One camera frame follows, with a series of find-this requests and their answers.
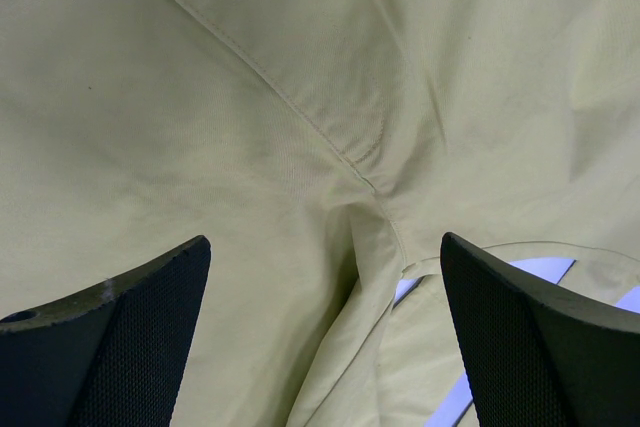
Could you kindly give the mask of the yellow-green trousers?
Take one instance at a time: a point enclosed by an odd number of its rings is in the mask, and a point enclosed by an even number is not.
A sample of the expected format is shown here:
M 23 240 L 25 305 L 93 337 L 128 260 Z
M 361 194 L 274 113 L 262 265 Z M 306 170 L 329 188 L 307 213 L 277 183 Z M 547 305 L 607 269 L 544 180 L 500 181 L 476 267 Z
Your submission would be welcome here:
M 207 237 L 173 425 L 383 426 L 448 232 L 639 268 L 639 0 L 1 0 L 1 309 Z

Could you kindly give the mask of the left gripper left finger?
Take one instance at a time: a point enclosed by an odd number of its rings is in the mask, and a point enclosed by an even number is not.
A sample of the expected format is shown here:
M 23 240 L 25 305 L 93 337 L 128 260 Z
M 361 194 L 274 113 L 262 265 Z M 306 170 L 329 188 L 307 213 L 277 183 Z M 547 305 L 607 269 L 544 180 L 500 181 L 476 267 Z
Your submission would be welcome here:
M 170 424 L 211 263 L 197 236 L 1 321 L 4 427 Z

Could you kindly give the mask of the aluminium mounting rail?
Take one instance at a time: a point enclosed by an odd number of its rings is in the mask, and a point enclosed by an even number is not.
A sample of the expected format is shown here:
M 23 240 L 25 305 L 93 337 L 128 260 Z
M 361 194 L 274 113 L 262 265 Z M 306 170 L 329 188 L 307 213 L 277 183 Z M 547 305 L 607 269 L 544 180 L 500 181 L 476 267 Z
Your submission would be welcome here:
M 639 268 L 568 258 L 533 258 L 512 265 L 568 290 L 639 309 Z M 442 277 L 402 280 L 380 360 L 383 426 L 476 426 L 470 391 Z

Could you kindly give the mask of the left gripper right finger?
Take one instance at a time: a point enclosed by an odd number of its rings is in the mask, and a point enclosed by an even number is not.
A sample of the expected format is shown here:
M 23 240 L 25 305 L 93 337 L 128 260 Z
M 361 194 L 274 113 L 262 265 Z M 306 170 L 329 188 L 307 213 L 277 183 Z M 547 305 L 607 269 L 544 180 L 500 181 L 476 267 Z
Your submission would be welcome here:
M 638 425 L 638 314 L 453 233 L 442 238 L 440 264 L 480 425 Z

